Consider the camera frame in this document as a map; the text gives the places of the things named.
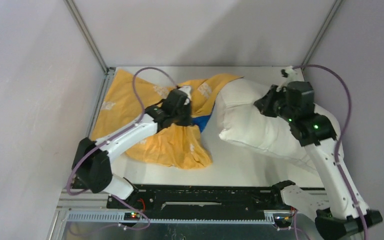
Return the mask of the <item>white pillow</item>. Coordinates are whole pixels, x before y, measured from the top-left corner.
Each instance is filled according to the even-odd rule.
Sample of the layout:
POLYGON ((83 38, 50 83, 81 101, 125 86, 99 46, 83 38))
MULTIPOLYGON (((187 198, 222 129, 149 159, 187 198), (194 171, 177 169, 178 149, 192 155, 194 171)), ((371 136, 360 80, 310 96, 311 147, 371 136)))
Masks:
POLYGON ((279 117, 264 116, 254 106, 269 89, 244 78, 227 83, 215 99, 219 138, 317 175, 314 163, 291 134, 288 123, 279 117))

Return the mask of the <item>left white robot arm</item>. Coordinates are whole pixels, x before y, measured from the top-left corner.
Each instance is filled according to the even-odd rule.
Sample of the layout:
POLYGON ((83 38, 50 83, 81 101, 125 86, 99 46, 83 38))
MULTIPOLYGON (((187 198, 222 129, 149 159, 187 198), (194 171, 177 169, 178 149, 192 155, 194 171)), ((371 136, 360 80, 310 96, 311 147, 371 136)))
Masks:
POLYGON ((106 192, 116 196, 125 208, 136 206, 138 194, 134 192, 133 184, 125 177, 115 176, 111 164, 140 141, 173 124, 190 126, 191 92, 189 85, 177 87, 169 92, 167 98, 143 109, 131 123, 97 140, 88 137, 82 139, 76 150, 69 180, 78 177, 92 193, 106 192))

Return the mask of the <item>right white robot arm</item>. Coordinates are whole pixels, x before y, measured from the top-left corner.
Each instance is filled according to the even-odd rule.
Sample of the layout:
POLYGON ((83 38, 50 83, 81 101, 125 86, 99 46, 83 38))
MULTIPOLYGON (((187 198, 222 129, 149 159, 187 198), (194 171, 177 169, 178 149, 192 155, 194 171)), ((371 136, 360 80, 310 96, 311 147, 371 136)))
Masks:
POLYGON ((339 154, 340 141, 334 126, 326 115, 315 111, 314 98, 309 82, 292 81, 284 86, 271 85, 265 96, 254 102, 262 115, 288 123, 291 134, 314 163, 328 198, 324 203, 285 180, 273 185, 271 204, 277 209, 295 208, 314 221, 325 240, 366 233, 383 217, 358 194, 339 154))

